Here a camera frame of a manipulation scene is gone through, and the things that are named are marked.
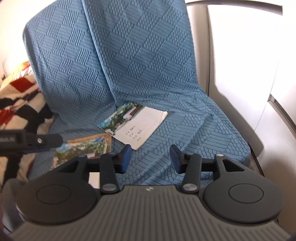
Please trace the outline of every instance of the pillow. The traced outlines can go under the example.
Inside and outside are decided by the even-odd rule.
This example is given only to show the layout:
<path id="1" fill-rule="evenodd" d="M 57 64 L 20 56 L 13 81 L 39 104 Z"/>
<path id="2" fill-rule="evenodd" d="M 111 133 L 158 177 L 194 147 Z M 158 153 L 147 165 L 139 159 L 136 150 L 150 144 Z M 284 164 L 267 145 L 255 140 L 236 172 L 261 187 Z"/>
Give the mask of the pillow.
<path id="1" fill-rule="evenodd" d="M 54 121 L 33 74 L 8 83 L 0 90 L 0 129 L 25 129 L 46 134 Z M 35 154 L 0 157 L 0 184 L 18 178 L 27 182 Z"/>
<path id="2" fill-rule="evenodd" d="M 15 51 L 12 55 L 7 57 L 2 63 L 5 77 L 10 76 L 10 74 L 15 70 L 15 68 L 20 63 L 25 61 L 28 61 L 28 56 L 22 51 Z"/>
<path id="3" fill-rule="evenodd" d="M 8 85 L 10 82 L 17 80 L 21 77 L 26 77 L 28 75 L 31 75 L 33 73 L 32 67 L 30 65 L 29 61 L 25 61 L 18 65 L 11 74 L 3 81 L 0 90 L 2 90 L 6 85 Z"/>

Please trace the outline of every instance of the blue blanket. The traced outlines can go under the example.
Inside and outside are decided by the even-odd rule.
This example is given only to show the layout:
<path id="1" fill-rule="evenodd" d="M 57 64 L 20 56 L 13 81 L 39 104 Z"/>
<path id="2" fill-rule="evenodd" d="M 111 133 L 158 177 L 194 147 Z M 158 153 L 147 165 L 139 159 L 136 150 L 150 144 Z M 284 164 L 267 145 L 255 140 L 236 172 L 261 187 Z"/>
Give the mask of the blue blanket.
<path id="1" fill-rule="evenodd" d="M 96 125 L 126 101 L 168 111 L 132 152 L 127 173 L 117 176 L 120 185 L 180 184 L 171 144 L 204 158 L 223 153 L 247 160 L 248 145 L 197 83 L 184 0 L 58 0 L 27 23 L 23 38 L 57 116 L 50 132 L 64 140 L 101 133 Z M 112 144 L 114 151 L 124 146 Z M 49 171 L 53 154 L 37 156 L 31 179 Z"/>

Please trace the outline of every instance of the patterned quilt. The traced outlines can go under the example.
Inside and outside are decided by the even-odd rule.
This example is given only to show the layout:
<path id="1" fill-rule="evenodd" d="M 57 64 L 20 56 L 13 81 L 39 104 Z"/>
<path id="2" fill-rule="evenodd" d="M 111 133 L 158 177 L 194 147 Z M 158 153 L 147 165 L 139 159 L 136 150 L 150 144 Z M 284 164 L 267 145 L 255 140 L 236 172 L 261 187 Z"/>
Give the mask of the patterned quilt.
<path id="1" fill-rule="evenodd" d="M 28 133 L 46 134 L 52 125 L 53 113 L 50 111 L 33 74 L 30 65 L 22 70 L 24 77 L 8 78 L 0 89 L 0 129 L 24 129 Z M 27 182 L 30 166 L 35 154 L 11 154 L 0 157 L 0 190 L 10 178 Z"/>
<path id="2" fill-rule="evenodd" d="M 96 125 L 126 101 L 168 111 L 118 174 L 121 185 L 180 184 L 171 144 L 204 158 L 247 160 L 248 145 L 197 83 L 184 0 L 58 0 L 27 23 L 23 38 L 57 116 L 51 133 L 65 140 L 101 133 Z M 114 151 L 122 147 L 113 140 Z M 50 169 L 53 153 L 37 156 L 32 179 Z"/>

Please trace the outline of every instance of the screw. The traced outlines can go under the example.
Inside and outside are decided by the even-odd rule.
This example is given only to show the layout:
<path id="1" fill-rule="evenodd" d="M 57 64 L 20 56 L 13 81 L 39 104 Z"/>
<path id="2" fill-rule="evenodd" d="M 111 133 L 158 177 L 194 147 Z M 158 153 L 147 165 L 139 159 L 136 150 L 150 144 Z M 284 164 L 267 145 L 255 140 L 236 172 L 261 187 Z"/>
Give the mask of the screw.
<path id="1" fill-rule="evenodd" d="M 106 192 L 112 192 L 117 189 L 117 186 L 113 183 L 106 183 L 102 186 L 102 189 Z"/>
<path id="2" fill-rule="evenodd" d="M 197 190 L 197 186 L 193 183 L 186 183 L 183 185 L 183 189 L 185 191 L 195 191 Z"/>

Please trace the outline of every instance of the handwritten card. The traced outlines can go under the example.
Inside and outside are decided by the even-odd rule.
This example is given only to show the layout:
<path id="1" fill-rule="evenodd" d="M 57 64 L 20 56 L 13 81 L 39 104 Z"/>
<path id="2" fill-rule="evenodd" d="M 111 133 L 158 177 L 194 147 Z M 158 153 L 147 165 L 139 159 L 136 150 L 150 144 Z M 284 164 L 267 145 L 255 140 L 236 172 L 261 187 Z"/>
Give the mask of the handwritten card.
<path id="1" fill-rule="evenodd" d="M 98 124 L 115 139 L 139 149 L 167 117 L 167 111 L 129 102 L 119 107 L 108 119 Z"/>

